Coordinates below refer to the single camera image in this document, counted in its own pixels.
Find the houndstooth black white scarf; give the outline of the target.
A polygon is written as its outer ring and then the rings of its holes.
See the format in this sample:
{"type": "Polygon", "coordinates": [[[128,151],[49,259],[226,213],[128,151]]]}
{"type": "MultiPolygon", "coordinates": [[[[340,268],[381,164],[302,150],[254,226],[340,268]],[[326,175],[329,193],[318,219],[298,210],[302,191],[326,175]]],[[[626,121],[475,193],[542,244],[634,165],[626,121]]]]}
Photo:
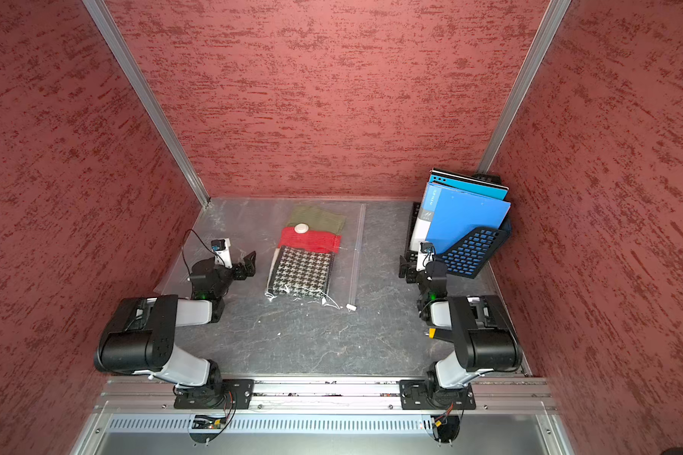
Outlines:
{"type": "Polygon", "coordinates": [[[266,287],[270,298],[292,296],[321,299],[328,297],[333,253],[311,252],[281,246],[275,251],[266,287]]]}

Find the clear plastic vacuum bag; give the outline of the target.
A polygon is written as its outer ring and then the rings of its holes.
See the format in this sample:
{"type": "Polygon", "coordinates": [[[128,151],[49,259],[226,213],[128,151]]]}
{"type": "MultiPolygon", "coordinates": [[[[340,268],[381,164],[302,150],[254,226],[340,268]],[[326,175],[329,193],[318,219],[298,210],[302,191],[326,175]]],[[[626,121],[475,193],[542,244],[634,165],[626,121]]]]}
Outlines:
{"type": "Polygon", "coordinates": [[[229,238],[231,261],[240,263],[243,258],[256,252],[256,274],[252,278],[235,282],[227,295],[227,301],[237,303],[241,299],[261,303],[316,305],[331,311],[353,312],[346,308],[356,305],[362,259],[362,233],[367,214],[366,204],[334,200],[293,199],[230,199],[216,201],[201,212],[185,244],[176,256],[165,277],[156,287],[159,294],[176,294],[182,298],[191,295],[189,267],[198,261],[214,259],[211,242],[229,238]],[[341,247],[335,255],[331,272],[328,297],[321,299],[266,295],[271,264],[282,234],[287,227],[293,209],[297,206],[318,207],[346,217],[341,236],[341,247]]]}

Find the red knitted scarf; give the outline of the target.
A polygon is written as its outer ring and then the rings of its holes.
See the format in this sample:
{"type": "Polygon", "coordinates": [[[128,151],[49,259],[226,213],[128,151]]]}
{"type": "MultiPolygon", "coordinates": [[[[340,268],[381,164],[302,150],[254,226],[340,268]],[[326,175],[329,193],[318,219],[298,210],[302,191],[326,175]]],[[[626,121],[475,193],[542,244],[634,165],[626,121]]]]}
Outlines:
{"type": "Polygon", "coordinates": [[[285,227],[278,243],[278,248],[303,249],[314,253],[338,254],[342,238],[327,231],[297,232],[295,227],[285,227]]]}

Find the green knitted scarf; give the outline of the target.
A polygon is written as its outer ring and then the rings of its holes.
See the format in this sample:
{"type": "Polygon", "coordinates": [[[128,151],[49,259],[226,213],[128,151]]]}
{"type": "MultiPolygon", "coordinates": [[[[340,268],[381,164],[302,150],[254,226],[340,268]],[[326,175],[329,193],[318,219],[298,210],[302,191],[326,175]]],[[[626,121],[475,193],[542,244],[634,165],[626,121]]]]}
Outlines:
{"type": "Polygon", "coordinates": [[[286,225],[296,227],[299,224],[305,224],[311,231],[326,231],[340,235],[345,221],[345,216],[318,207],[297,206],[293,209],[286,225]]]}

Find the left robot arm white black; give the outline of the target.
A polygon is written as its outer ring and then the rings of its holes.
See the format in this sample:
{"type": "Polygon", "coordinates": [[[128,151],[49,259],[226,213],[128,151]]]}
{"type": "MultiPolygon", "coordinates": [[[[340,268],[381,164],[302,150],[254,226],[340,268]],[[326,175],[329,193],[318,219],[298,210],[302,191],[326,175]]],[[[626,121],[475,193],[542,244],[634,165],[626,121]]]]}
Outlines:
{"type": "Polygon", "coordinates": [[[171,383],[177,409],[237,406],[241,396],[224,383],[217,363],[178,347],[176,330],[218,323],[231,284],[254,276],[255,262],[254,251],[231,265],[217,257],[196,262],[190,269],[189,299],[173,294],[122,300],[102,332],[96,370],[171,383]]]}

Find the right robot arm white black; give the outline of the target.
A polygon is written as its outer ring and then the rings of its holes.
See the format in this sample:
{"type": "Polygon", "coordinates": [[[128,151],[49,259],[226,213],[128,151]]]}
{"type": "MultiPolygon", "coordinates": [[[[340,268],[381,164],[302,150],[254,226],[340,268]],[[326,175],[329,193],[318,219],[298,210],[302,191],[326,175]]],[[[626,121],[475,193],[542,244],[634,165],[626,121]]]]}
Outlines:
{"type": "Polygon", "coordinates": [[[448,267],[438,259],[420,265],[401,260],[400,276],[419,287],[417,312],[428,325],[428,337],[453,345],[453,352],[435,362],[425,379],[400,383],[405,407],[470,409],[476,379],[520,369],[523,351],[498,296],[449,294],[448,267]]]}

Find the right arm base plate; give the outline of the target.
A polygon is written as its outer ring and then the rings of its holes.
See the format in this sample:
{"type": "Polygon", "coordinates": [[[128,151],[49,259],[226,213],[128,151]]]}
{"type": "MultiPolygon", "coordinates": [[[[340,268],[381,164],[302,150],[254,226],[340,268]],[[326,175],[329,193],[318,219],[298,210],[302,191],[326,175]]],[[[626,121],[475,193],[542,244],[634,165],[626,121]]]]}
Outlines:
{"type": "Polygon", "coordinates": [[[473,411],[476,409],[471,387],[444,389],[422,379],[406,379],[398,383],[400,403],[404,410],[473,411]]]}

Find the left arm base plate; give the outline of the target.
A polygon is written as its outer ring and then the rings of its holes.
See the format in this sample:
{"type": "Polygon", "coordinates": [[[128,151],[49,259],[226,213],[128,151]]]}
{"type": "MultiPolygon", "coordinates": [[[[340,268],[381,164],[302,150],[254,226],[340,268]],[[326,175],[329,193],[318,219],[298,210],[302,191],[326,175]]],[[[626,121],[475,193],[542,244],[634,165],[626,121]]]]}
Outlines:
{"type": "Polygon", "coordinates": [[[176,410],[247,410],[255,382],[252,379],[223,379],[200,387],[174,388],[176,410]]]}

